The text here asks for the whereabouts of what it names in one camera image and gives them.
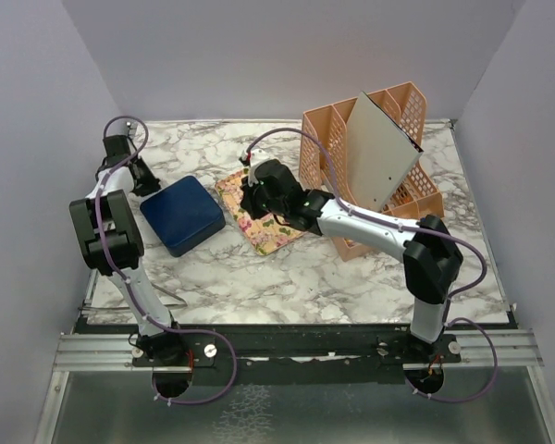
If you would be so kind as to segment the blue box lid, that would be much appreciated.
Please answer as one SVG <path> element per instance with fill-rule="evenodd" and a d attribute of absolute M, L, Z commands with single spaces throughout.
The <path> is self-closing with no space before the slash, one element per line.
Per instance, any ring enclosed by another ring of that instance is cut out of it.
<path fill-rule="evenodd" d="M 140 204 L 140 210 L 159 240 L 172 222 L 224 217 L 219 204 L 194 176 L 186 176 L 148 197 Z"/>

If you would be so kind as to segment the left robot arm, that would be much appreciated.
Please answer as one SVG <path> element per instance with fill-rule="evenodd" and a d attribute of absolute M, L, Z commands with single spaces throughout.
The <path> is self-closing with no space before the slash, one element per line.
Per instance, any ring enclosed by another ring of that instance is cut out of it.
<path fill-rule="evenodd" d="M 185 356 L 186 343 L 172 333 L 178 324 L 146 275 L 142 235 L 128 201 L 130 193 L 159 189 L 139 156 L 113 154 L 103 160 L 92 191 L 68 209 L 84 262 L 113 283 L 135 317 L 135 347 L 150 360 L 172 365 Z"/>

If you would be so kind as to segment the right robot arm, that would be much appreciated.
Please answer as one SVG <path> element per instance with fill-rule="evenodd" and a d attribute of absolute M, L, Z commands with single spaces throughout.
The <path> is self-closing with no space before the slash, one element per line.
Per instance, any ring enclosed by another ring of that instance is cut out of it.
<path fill-rule="evenodd" d="M 290 228 L 344 238 L 399 261 L 414 296 L 406 350 L 418 362 L 438 353 L 450 287 L 463 264 L 462 253 L 439 217 L 386 216 L 354 207 L 327 191 L 305 190 L 277 159 L 252 167 L 240 189 L 240 207 L 252 219 L 279 216 Z"/>

